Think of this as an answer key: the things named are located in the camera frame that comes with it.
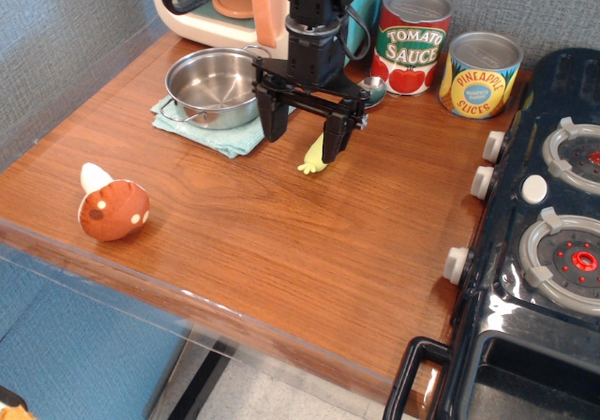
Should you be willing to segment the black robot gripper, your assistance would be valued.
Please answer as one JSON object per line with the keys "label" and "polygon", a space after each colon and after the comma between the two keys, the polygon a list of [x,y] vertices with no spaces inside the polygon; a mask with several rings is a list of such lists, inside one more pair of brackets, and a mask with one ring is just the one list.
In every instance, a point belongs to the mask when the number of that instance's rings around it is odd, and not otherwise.
{"label": "black robot gripper", "polygon": [[368,92],[344,73],[346,63],[357,58],[348,46],[348,22],[352,18],[341,14],[327,25],[310,27],[288,17],[288,56],[254,60],[254,95],[269,142],[286,132],[291,107],[325,119],[323,163],[336,160],[355,128],[365,128]]}

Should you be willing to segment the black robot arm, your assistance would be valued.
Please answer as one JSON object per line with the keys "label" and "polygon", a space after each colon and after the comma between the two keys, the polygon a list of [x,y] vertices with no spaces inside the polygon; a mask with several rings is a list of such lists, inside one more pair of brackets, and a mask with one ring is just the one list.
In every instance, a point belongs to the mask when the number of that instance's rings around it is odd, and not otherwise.
{"label": "black robot arm", "polygon": [[322,162],[332,163],[346,149],[356,128],[367,124],[369,92],[345,74],[345,62],[357,57],[348,47],[348,21],[365,23],[354,0],[288,0],[285,19],[288,57],[257,57],[253,92],[262,131],[273,143],[287,130],[291,107],[324,118]]}

